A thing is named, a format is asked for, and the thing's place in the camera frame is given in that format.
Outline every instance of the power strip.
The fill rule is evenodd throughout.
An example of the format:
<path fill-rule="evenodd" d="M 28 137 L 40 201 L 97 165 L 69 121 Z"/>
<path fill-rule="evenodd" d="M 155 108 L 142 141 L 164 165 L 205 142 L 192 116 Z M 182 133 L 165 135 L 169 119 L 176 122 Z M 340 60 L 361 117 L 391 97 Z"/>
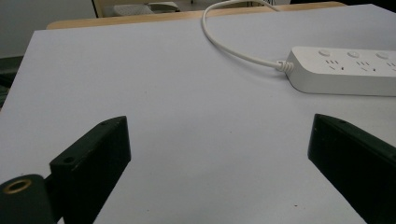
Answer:
<path fill-rule="evenodd" d="M 294 47 L 287 62 L 298 91 L 396 96 L 396 51 Z"/>

